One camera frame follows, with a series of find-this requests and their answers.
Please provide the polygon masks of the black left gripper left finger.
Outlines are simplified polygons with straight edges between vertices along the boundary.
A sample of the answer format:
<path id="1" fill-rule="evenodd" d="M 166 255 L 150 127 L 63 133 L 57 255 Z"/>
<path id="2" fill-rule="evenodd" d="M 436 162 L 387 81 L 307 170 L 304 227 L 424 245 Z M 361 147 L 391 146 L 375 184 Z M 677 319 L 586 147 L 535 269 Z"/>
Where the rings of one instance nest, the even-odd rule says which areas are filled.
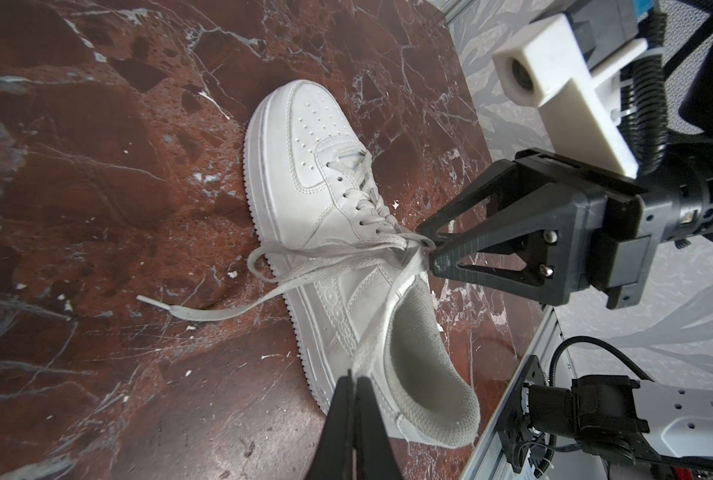
<path id="1" fill-rule="evenodd" d="M 310 469 L 304 479 L 350 479 L 354 458 L 354 379 L 348 373 L 336 390 Z"/>

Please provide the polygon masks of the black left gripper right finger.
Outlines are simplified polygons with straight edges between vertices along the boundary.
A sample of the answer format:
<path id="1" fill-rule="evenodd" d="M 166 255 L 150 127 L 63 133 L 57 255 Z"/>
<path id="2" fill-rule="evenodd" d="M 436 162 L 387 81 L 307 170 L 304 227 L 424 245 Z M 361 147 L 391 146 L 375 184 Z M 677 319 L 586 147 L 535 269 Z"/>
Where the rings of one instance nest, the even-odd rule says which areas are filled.
<path id="1" fill-rule="evenodd" d="M 356 380 L 354 452 L 356 479 L 402 480 L 373 384 L 368 377 Z"/>

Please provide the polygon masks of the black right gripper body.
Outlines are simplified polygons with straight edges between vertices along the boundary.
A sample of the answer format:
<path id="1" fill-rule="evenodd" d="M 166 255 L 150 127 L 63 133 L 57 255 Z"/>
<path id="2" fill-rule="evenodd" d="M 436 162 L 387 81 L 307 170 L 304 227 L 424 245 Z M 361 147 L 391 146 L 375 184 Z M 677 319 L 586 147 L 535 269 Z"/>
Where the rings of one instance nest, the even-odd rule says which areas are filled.
<path id="1" fill-rule="evenodd" d="M 656 171 L 637 179 L 538 149 L 517 162 L 530 190 L 564 196 L 559 211 L 531 219 L 542 248 L 527 261 L 542 286 L 560 288 L 556 305 L 594 287 L 610 309 L 635 306 L 660 245 L 713 242 L 713 141 L 671 144 Z"/>

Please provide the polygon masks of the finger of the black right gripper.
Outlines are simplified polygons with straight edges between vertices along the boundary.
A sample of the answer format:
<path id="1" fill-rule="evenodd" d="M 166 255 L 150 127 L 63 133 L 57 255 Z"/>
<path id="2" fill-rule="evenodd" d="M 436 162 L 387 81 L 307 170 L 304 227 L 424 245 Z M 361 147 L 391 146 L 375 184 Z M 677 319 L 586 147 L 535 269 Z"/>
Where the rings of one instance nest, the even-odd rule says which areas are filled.
<path id="1" fill-rule="evenodd" d="M 485 220 L 463 232 L 442 232 L 449 221 L 482 205 Z M 496 162 L 417 232 L 436 243 L 545 243 L 549 164 L 540 157 Z"/>
<path id="2" fill-rule="evenodd" d="M 549 305 L 590 286 L 588 255 L 607 200 L 596 187 L 549 183 L 545 243 L 436 243 L 432 272 Z"/>

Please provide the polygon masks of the white shoelace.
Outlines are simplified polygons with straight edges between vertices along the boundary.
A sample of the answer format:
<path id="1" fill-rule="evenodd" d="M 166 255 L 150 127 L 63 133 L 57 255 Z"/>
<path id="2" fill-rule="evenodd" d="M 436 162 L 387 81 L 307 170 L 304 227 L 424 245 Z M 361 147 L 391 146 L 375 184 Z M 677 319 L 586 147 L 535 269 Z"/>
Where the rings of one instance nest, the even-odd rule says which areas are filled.
<path id="1" fill-rule="evenodd" d="M 332 329 L 350 326 L 350 306 L 372 308 L 365 332 L 344 334 L 346 347 L 365 363 L 378 350 L 389 328 L 387 301 L 398 299 L 418 279 L 425 279 L 428 238 L 408 232 L 380 196 L 368 152 L 334 156 L 320 168 L 332 202 L 314 218 L 301 217 L 306 234 L 298 243 L 282 240 L 280 208 L 270 188 L 248 190 L 252 215 L 262 240 L 248 256 L 248 270 L 266 258 L 274 271 L 274 289 L 250 304 L 224 310 L 200 310 L 162 303 L 146 296 L 138 301 L 190 322 L 229 320 L 282 296 L 296 322 L 324 320 Z"/>

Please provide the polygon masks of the white sneaker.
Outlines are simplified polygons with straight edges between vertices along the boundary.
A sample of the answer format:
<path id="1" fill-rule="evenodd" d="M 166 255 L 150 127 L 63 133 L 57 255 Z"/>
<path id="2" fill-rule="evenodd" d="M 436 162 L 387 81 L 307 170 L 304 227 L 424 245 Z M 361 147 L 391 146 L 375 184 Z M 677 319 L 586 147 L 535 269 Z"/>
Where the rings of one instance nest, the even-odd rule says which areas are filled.
<path id="1" fill-rule="evenodd" d="M 391 437 L 472 444 L 480 403 L 442 340 L 432 243 L 386 206 L 372 155 L 324 86 L 296 80 L 262 100 L 246 130 L 244 184 L 318 407 L 330 408 L 340 378 L 366 378 Z"/>

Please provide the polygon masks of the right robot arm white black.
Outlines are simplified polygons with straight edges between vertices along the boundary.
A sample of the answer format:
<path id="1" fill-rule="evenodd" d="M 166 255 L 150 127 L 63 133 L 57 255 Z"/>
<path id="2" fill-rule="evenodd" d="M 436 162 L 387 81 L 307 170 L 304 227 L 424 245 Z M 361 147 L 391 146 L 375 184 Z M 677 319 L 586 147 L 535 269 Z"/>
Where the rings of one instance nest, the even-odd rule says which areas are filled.
<path id="1" fill-rule="evenodd" d="M 656 1 L 557 1 L 493 57 L 512 102 L 535 108 L 551 151 L 488 168 L 429 218 L 436 276 L 566 304 L 587 288 L 638 304 L 660 245 L 713 242 L 713 3 L 671 59 Z M 545 476 L 555 454 L 713 472 L 713 392 L 628 375 L 556 384 L 527 360 L 497 423 L 514 472 Z"/>

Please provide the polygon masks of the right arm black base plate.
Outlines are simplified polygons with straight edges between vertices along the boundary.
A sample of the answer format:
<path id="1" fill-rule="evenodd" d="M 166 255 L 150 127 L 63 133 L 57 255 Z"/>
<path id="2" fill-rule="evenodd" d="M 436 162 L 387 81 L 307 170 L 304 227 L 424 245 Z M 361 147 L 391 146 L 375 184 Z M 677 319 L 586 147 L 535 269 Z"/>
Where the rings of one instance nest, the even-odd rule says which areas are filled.
<path id="1" fill-rule="evenodd" d="M 526 363 L 517 374 L 512 389 L 506 395 L 503 411 L 496 424 L 496 432 L 501 440 L 506 462 L 516 474 L 522 472 L 527 459 L 527 448 L 524 443 L 533 441 L 535 436 L 531 431 L 528 414 L 529 387 L 534 384 L 546 386 L 546 378 L 538 356 L 530 355 L 525 360 Z"/>

